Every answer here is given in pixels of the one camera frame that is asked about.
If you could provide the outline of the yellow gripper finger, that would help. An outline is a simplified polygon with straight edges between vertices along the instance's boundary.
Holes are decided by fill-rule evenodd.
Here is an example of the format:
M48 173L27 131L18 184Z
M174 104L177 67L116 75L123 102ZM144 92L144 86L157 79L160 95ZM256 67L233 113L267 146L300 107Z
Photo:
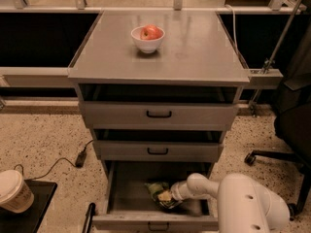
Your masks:
M164 190L157 196L157 198L161 202L169 202L172 199L172 196L169 190Z

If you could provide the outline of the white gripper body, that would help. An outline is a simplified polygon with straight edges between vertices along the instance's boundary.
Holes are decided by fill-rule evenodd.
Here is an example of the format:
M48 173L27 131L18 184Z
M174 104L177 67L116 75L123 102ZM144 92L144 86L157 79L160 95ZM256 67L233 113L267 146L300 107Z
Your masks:
M170 190L172 197L177 201L182 201L189 198L189 189L186 181L174 183Z

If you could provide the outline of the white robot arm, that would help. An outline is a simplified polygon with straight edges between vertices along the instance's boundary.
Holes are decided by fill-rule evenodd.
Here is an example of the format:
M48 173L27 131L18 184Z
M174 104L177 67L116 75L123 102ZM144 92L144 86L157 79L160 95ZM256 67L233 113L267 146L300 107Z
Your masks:
M290 210L282 197L250 177L238 173L213 182L193 173L155 196L165 209L188 199L211 196L217 200L219 233L270 233L290 221Z

